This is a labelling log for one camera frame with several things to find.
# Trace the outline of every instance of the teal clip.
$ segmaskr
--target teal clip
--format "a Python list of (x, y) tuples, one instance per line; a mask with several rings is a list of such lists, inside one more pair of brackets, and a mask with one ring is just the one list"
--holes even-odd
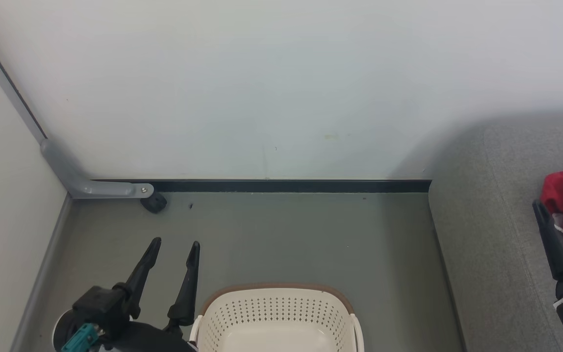
[(62, 347), (62, 352), (87, 352), (97, 342), (99, 336), (94, 326), (85, 323), (75, 335)]

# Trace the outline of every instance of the gray sofa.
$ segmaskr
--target gray sofa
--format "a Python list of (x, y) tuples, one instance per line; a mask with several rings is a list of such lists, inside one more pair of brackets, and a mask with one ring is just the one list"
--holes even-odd
[(561, 170), (563, 116), (476, 127), (440, 159), (429, 202), (469, 352), (563, 352), (531, 206)]

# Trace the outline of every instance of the brown basket rim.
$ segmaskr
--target brown basket rim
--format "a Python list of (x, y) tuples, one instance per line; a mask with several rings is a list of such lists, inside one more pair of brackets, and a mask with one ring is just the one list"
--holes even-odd
[(201, 315), (205, 316), (205, 313), (208, 311), (208, 308), (214, 302), (215, 299), (223, 296), (223, 294), (236, 292), (239, 290), (253, 290), (253, 289), (310, 289), (310, 290), (319, 290), (321, 292), (327, 292), (336, 298), (340, 299), (340, 302), (345, 306), (346, 311), (349, 314), (354, 314), (353, 306), (351, 302), (345, 297), (342, 292), (339, 290), (326, 285), (316, 285), (316, 284), (300, 284), (300, 283), (257, 283), (257, 284), (245, 284), (245, 285), (234, 285), (228, 286), (223, 289), (217, 290), (214, 292), (212, 296), (210, 296), (201, 309)]

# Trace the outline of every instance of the white laundry basket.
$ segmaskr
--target white laundry basket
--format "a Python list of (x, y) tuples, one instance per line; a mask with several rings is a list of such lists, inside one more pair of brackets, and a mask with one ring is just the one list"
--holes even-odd
[(195, 320), (199, 352), (364, 352), (348, 299), (318, 285), (256, 284), (214, 294)]

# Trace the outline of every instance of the white panel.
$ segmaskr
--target white panel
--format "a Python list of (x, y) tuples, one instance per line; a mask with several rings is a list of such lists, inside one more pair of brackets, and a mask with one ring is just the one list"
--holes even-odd
[(429, 178), (563, 113), (563, 0), (0, 0), (0, 57), (94, 177)]
[(0, 87), (0, 352), (11, 347), (65, 194)]

